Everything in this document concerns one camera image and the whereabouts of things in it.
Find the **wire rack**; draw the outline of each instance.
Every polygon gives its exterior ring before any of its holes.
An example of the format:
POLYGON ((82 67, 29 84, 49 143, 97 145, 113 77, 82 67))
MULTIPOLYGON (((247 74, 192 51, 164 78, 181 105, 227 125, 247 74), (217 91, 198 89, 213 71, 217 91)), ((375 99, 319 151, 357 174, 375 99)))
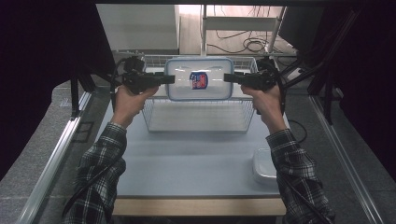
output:
MULTIPOLYGON (((180 57, 145 55, 146 71, 163 71, 168 60, 180 57)), ((229 57, 234 70, 257 72, 254 58, 229 57)), ((175 102, 163 98, 150 98, 143 115, 149 132, 230 132, 245 133, 253 116, 251 100, 230 98, 224 101, 175 102)))

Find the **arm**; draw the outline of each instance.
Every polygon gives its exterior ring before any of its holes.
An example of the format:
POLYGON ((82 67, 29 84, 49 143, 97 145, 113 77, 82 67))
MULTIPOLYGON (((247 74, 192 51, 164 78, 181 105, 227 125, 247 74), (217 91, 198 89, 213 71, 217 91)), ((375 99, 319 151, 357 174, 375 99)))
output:
POLYGON ((283 120, 278 86, 267 92, 256 91, 245 86, 241 88, 244 94, 253 96, 253 105, 260 110, 262 121, 270 131, 267 141, 277 170, 276 180, 279 192, 287 209, 284 221, 289 224, 320 223, 318 216, 298 198, 297 193, 291 190, 285 179, 289 180, 298 193, 312 203, 323 216, 334 220, 335 214, 316 176, 315 161, 300 148, 283 120))
POLYGON ((63 223, 108 223, 117 197, 117 183, 125 171, 125 161, 120 157, 126 148, 126 128, 135 115, 143 109, 147 98, 158 88, 133 95, 120 86, 114 115, 99 140, 81 158, 75 181, 75 191, 86 184, 107 166, 115 163, 90 186, 72 205, 63 223))

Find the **plaid shirt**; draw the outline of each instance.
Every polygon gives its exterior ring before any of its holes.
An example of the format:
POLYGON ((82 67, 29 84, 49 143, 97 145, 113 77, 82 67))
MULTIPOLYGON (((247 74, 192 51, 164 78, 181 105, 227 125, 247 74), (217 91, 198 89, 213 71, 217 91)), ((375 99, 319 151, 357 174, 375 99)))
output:
MULTIPOLYGON (((295 141, 290 130, 267 137, 276 169, 288 175, 291 184, 329 219, 334 212, 323 194, 321 183, 315 175, 315 162, 295 141)), ((82 157, 78 167, 76 190, 86 183, 126 148, 126 130, 108 123, 99 140, 82 157)), ((125 171, 125 161, 120 159, 93 184, 71 207, 63 223, 109 223, 117 197, 117 183, 125 171)), ((277 179, 282 200, 287 208, 284 223, 319 223, 315 214, 290 191, 282 178, 277 179)))
POLYGON ((292 186, 312 203, 327 219, 334 221, 335 213, 329 206, 322 184, 315 172, 316 162, 300 148, 291 130, 271 134, 267 138, 271 156, 278 172, 277 184, 283 203, 286 205, 284 223, 321 223, 318 217, 305 205, 284 181, 286 177, 292 186))

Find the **hand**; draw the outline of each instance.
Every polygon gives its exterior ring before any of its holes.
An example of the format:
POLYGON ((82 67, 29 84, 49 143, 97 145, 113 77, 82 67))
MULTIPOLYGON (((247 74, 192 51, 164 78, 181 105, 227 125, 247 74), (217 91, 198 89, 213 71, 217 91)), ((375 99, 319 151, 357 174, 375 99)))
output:
POLYGON ((143 109, 146 99, 157 92, 158 87, 150 88, 134 95, 123 85, 119 86, 116 96, 116 108, 111 122, 118 123, 125 129, 132 123, 134 116, 143 109))
POLYGON ((287 128, 280 109, 280 91, 277 85, 266 92, 256 91, 247 86, 241 86, 241 90, 253 97, 253 106, 262 114, 262 122, 267 125, 270 133, 287 128))

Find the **wall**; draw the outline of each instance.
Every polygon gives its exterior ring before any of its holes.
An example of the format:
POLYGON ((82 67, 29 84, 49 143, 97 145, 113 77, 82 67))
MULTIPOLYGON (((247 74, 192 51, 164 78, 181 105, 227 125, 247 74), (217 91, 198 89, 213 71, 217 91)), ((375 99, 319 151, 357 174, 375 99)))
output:
POLYGON ((96 7, 111 49, 178 49, 178 6, 96 7))

